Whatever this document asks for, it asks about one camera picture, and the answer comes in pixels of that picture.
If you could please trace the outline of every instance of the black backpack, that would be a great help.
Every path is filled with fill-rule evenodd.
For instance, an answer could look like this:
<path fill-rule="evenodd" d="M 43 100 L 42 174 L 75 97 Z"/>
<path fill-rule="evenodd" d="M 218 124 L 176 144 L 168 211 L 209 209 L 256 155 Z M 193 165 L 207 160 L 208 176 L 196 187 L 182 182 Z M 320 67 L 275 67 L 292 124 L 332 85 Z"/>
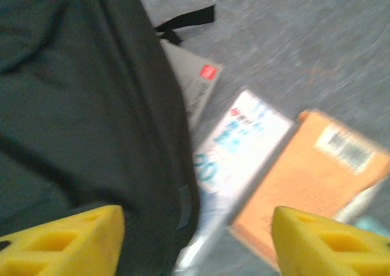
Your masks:
<path fill-rule="evenodd" d="M 178 82 L 140 0 L 0 0 L 0 236 L 122 205 L 117 275 L 169 272 L 199 197 Z"/>

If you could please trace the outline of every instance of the barcode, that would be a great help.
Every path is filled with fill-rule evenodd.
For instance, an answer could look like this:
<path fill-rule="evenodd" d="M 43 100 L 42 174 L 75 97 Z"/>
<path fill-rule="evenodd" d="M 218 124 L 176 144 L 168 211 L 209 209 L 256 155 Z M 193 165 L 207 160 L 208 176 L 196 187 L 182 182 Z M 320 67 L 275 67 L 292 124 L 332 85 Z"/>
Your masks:
<path fill-rule="evenodd" d="M 363 145 L 351 141 L 347 136 L 335 133 L 328 141 L 333 153 L 354 170 L 365 167 L 372 156 L 372 152 Z"/>

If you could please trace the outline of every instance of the gray book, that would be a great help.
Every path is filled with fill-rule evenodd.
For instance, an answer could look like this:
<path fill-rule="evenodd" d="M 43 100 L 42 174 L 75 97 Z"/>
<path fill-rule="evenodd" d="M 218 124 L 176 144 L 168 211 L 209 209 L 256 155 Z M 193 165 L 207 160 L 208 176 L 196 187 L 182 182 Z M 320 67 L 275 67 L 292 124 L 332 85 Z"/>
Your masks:
<path fill-rule="evenodd" d="M 188 124 L 194 130 L 224 67 L 165 40 L 161 45 L 182 88 Z"/>

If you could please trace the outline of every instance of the orange book cover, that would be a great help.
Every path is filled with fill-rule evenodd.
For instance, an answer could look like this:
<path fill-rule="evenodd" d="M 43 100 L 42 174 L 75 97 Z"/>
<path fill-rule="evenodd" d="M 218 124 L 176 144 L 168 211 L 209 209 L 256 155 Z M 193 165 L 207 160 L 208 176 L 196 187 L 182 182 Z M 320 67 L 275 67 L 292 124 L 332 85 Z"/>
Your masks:
<path fill-rule="evenodd" d="M 333 218 L 356 194 L 384 179 L 390 155 L 325 113 L 301 113 L 302 124 L 230 227 L 277 268 L 271 238 L 274 209 L 283 205 Z"/>

